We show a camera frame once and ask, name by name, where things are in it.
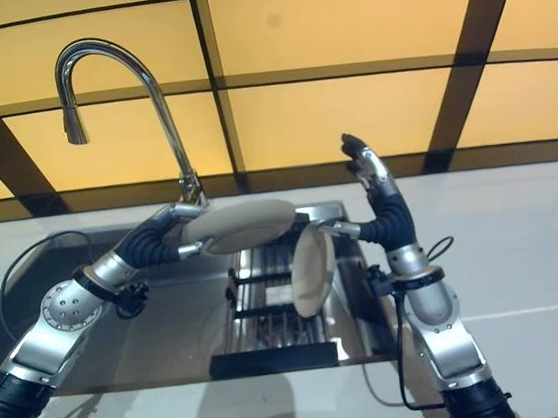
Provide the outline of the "robot right five-finger hand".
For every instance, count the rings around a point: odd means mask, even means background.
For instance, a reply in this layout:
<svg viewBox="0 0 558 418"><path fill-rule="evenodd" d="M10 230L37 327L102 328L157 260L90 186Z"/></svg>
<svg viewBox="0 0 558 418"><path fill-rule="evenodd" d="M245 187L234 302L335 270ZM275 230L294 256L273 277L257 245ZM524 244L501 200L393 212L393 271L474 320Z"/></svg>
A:
<svg viewBox="0 0 558 418"><path fill-rule="evenodd" d="M319 229L381 246L401 289L415 290L439 282L444 272L431 264L419 245L410 208L388 166L360 138L344 133L341 139L343 153L351 158L347 168L364 187L374 219L365 223L326 220Z"/></svg>

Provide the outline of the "robot left five-finger hand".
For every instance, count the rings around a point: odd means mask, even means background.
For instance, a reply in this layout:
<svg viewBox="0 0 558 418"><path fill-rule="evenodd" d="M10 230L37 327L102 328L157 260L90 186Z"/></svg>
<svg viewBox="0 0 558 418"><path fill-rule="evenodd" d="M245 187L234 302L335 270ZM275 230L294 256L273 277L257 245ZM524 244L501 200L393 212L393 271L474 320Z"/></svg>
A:
<svg viewBox="0 0 558 418"><path fill-rule="evenodd" d="M204 212L203 206L187 203L163 206L93 264L77 269L74 280L91 295L111 302L140 270L201 254L200 240L167 243L164 237L179 222L189 223Z"/></svg>

